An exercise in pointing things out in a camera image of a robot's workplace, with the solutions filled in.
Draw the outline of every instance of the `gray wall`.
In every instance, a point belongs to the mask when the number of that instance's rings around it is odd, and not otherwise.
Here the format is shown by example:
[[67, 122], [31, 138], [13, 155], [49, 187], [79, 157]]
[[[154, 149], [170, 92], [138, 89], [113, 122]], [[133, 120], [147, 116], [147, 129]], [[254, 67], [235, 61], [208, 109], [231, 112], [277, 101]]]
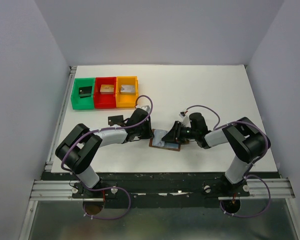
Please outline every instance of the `gray wall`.
[[247, 73], [279, 171], [300, 211], [300, 0], [286, 0]]
[[0, 240], [18, 239], [69, 68], [33, 0], [0, 1]]
[[283, 0], [35, 0], [70, 65], [247, 64]]

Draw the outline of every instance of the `open box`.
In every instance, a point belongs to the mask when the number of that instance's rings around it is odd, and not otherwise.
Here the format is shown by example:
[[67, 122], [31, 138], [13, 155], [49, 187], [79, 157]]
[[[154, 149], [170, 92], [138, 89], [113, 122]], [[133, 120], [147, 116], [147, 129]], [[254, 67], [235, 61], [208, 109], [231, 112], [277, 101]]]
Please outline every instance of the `open box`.
[[[82, 87], [92, 87], [91, 96], [87, 97], [80, 97], [79, 95], [79, 88]], [[74, 110], [87, 110], [87, 109], [94, 109], [94, 88], [95, 88], [95, 78], [75, 78], [71, 93], [71, 103], [72, 108]]]
[[[93, 102], [96, 109], [113, 109], [116, 108], [116, 81], [114, 77], [96, 77], [93, 91]], [[101, 94], [101, 85], [113, 85], [112, 94]]]
[[[120, 89], [122, 85], [134, 85], [135, 94], [121, 94]], [[136, 76], [117, 76], [115, 89], [115, 101], [117, 108], [134, 108], [136, 106], [136, 100], [139, 96], [138, 79]]]

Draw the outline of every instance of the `gray floor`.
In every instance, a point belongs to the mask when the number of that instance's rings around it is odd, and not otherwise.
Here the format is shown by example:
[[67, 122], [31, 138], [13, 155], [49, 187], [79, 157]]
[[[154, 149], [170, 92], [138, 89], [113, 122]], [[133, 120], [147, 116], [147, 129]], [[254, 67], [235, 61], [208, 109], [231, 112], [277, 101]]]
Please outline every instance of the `gray floor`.
[[[265, 200], [246, 200], [240, 214], [256, 213]], [[116, 215], [122, 209], [105, 209]], [[284, 199], [273, 200], [264, 215], [239, 219], [218, 208], [132, 209], [118, 220], [83, 217], [79, 202], [40, 202], [31, 240], [296, 240]]]

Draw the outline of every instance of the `tabletop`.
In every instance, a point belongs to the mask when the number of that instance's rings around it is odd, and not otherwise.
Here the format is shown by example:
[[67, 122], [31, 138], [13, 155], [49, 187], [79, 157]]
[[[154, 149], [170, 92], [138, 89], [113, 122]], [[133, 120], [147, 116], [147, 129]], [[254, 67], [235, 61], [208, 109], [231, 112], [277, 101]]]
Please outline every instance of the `tabletop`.
[[[151, 126], [153, 129], [170, 130], [179, 113], [192, 105], [204, 105], [215, 110], [220, 124], [248, 117], [261, 130], [265, 130], [258, 107], [243, 65], [95, 65], [78, 66], [75, 78], [137, 76], [139, 95], [147, 95], [153, 101]], [[73, 110], [69, 100], [58, 133], [59, 144], [79, 123], [88, 128], [108, 126], [108, 117], [123, 115], [129, 118], [132, 108]], [[139, 105], [150, 105], [141, 98]], [[217, 117], [203, 108], [192, 108], [190, 113], [200, 112], [210, 130]], [[225, 172], [235, 154], [229, 144], [210, 149], [198, 147], [196, 142], [181, 145], [180, 151], [149, 147], [149, 140], [112, 144], [98, 149], [91, 166], [102, 173], [190, 173]], [[61, 161], [53, 155], [52, 173], [63, 173]], [[271, 149], [251, 172], [277, 172]]]

